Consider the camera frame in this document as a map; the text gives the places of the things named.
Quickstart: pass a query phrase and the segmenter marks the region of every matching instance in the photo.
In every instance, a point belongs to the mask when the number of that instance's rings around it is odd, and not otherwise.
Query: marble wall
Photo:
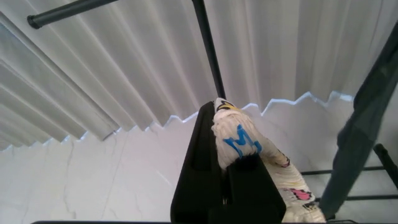
[[[398,163],[397,152],[391,150],[398,145],[394,99],[379,139]],[[255,105],[244,110],[300,171],[309,171],[331,169],[336,135],[352,113],[352,102],[332,94],[324,104],[305,95],[297,103],[273,102],[263,114]],[[154,124],[145,131],[119,131],[103,142],[88,133],[82,140],[53,140],[0,152],[0,223],[169,221],[195,120],[196,116],[186,122],[172,118],[165,128]],[[367,166],[379,165],[372,153]],[[305,178],[319,197],[329,175]],[[372,171],[361,174],[350,194],[398,194],[398,190],[385,171]],[[398,200],[346,202],[337,217],[396,222],[397,209]]]

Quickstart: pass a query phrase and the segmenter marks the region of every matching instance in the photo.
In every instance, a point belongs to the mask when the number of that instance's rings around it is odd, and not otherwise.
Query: dark fabric
[[[383,114],[398,81],[398,26],[354,99],[354,113],[337,137],[333,172],[320,208],[326,219],[346,200],[361,173],[380,129]]]

